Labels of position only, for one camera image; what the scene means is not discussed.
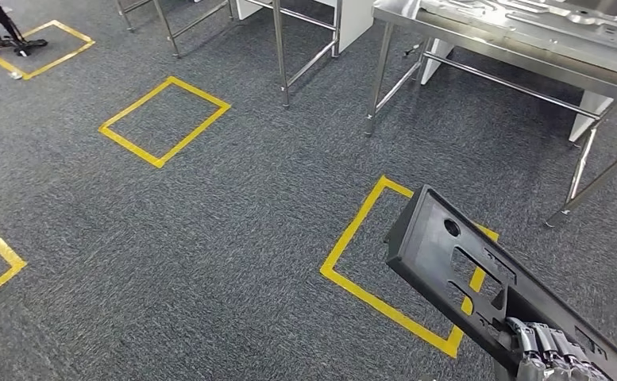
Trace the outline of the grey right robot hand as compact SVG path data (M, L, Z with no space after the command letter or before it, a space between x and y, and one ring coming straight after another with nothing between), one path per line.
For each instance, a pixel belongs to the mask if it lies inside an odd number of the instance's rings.
M539 322L507 317L520 354L516 373L510 380L607 380L608 377L565 333Z

